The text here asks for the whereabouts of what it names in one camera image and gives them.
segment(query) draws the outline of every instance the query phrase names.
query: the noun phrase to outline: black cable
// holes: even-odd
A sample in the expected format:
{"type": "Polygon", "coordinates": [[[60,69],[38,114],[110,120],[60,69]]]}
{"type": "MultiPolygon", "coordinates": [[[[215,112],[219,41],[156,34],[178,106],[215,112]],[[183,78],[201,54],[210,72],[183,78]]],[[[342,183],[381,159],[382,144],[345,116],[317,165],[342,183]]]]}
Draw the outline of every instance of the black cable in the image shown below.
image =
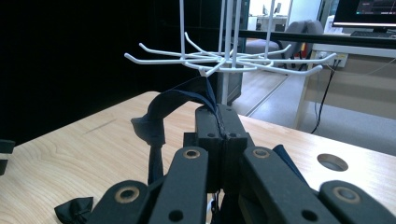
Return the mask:
{"type": "Polygon", "coordinates": [[[320,103],[317,125],[315,126],[315,129],[314,129],[311,133],[314,133],[314,132],[317,130],[319,124],[320,124],[320,116],[321,116],[321,111],[322,111],[322,109],[323,109],[324,100],[326,99],[326,95],[327,95],[327,92],[328,92],[328,90],[329,90],[330,83],[332,82],[332,77],[334,76],[335,69],[337,69],[338,64],[339,64],[340,62],[341,62],[341,60],[334,60],[334,63],[332,64],[332,72],[330,73],[329,82],[327,83],[326,91],[324,92],[323,99],[322,99],[322,101],[321,101],[321,103],[320,103]]]}

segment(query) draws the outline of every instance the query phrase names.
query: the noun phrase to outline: monitor screen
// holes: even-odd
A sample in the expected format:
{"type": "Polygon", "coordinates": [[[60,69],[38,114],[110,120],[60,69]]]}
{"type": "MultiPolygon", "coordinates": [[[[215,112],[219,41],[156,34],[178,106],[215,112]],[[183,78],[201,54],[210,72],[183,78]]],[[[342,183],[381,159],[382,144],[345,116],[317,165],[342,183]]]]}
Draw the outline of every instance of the monitor screen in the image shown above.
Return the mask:
{"type": "Polygon", "coordinates": [[[395,29],[396,0],[340,0],[332,25],[378,32],[395,29]]]}
{"type": "Polygon", "coordinates": [[[279,13],[281,7],[282,7],[282,4],[281,4],[281,3],[278,3],[277,6],[276,6],[276,8],[275,8],[275,10],[274,10],[274,13],[279,13]]]}

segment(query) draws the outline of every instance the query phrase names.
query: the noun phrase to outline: table surface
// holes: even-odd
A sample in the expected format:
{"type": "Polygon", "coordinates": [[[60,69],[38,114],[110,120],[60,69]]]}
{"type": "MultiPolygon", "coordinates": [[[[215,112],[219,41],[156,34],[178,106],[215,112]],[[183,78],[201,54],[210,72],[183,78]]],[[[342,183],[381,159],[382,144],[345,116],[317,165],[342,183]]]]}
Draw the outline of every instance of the table surface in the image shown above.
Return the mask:
{"type": "MultiPolygon", "coordinates": [[[[147,182],[149,146],[135,134],[131,118],[143,116],[157,92],[119,105],[20,145],[0,176],[0,223],[60,223],[53,208],[77,197],[93,197],[126,179],[147,182]]],[[[186,103],[165,121],[163,165],[168,170],[184,132],[194,132],[194,110],[186,103]]],[[[396,214],[396,158],[365,148],[240,117],[256,146],[284,145],[313,189],[333,179],[355,184],[396,214]],[[348,164],[335,172],[318,162],[327,153],[348,164]]]]}

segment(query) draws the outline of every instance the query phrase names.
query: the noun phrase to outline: round hole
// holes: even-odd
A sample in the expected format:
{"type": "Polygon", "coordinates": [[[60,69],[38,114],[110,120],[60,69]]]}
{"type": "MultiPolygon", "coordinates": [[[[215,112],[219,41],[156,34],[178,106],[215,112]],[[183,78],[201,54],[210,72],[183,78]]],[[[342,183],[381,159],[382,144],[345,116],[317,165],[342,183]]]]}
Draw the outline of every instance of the round hole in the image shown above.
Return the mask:
{"type": "Polygon", "coordinates": [[[195,159],[198,158],[201,153],[195,149],[188,149],[183,153],[183,156],[187,159],[195,159]]]}
{"type": "Polygon", "coordinates": [[[139,197],[139,189],[135,186],[124,187],[116,192],[115,199],[118,203],[131,203],[139,197]]]}
{"type": "Polygon", "coordinates": [[[346,203],[358,203],[361,201],[358,193],[345,187],[336,187],[332,190],[332,193],[346,203]]]}
{"type": "Polygon", "coordinates": [[[175,210],[169,213],[169,220],[179,222],[183,219],[183,213],[180,210],[175,210]]]}
{"type": "Polygon", "coordinates": [[[312,211],[309,210],[303,210],[301,213],[303,215],[303,218],[305,218],[308,221],[318,221],[318,216],[312,211]]]}
{"type": "Polygon", "coordinates": [[[264,149],[258,148],[253,150],[253,155],[260,159],[265,159],[270,156],[270,154],[264,149]]]}
{"type": "Polygon", "coordinates": [[[322,166],[338,172],[345,171],[348,168],[348,165],[345,161],[331,154],[318,155],[318,161],[322,166]]]}
{"type": "Polygon", "coordinates": [[[122,192],[120,196],[123,199],[132,198],[132,197],[134,197],[134,191],[130,190],[130,189],[127,189],[124,192],[122,192]]]}

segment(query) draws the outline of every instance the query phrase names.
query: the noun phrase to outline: white plastic hanger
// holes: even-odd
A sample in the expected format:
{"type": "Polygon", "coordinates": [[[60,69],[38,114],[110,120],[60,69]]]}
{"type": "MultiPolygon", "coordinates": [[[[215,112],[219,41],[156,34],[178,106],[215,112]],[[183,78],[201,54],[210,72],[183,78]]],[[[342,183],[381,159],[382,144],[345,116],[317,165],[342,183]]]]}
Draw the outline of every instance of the white plastic hanger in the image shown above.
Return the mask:
{"type": "MultiPolygon", "coordinates": [[[[181,63],[193,69],[197,69],[201,76],[209,77],[215,72],[224,73],[223,79],[223,98],[226,97],[228,92],[228,79],[229,74],[243,73],[247,71],[264,70],[269,72],[276,72],[288,75],[298,75],[298,76],[311,76],[322,69],[321,65],[317,65],[306,71],[294,71],[285,68],[279,68],[274,66],[276,63],[315,63],[322,64],[330,60],[333,60],[336,54],[331,54],[328,57],[320,60],[278,60],[278,59],[268,59],[269,55],[280,54],[285,52],[290,46],[285,49],[268,52],[269,42],[266,41],[265,52],[261,54],[246,54],[238,53],[237,50],[231,49],[231,32],[232,32],[232,18],[233,18],[233,0],[227,0],[227,8],[225,10],[225,0],[221,2],[221,15],[220,15],[220,28],[219,28],[219,51],[211,52],[205,51],[199,48],[195,43],[193,43],[187,33],[184,32],[184,1],[179,0],[180,6],[180,53],[171,51],[162,51],[156,49],[149,49],[145,47],[142,43],[139,46],[149,53],[167,55],[172,57],[177,57],[177,59],[169,60],[139,60],[134,56],[125,53],[124,56],[134,63],[139,64],[172,64],[181,63]],[[224,52],[221,52],[222,42],[223,42],[223,24],[224,19],[226,20],[225,28],[225,46],[224,52]],[[187,40],[196,50],[194,53],[185,52],[185,40],[187,40]],[[202,63],[216,63],[215,66],[202,65],[202,63]]],[[[272,27],[273,16],[274,16],[274,4],[275,0],[272,0],[269,24],[268,27],[272,27]]],[[[241,0],[237,0],[236,10],[235,10],[235,21],[234,21],[234,33],[233,33],[233,45],[238,46],[238,36],[239,36],[239,18],[241,13],[241,0]]],[[[271,29],[267,32],[267,40],[270,39],[271,29]]]]}

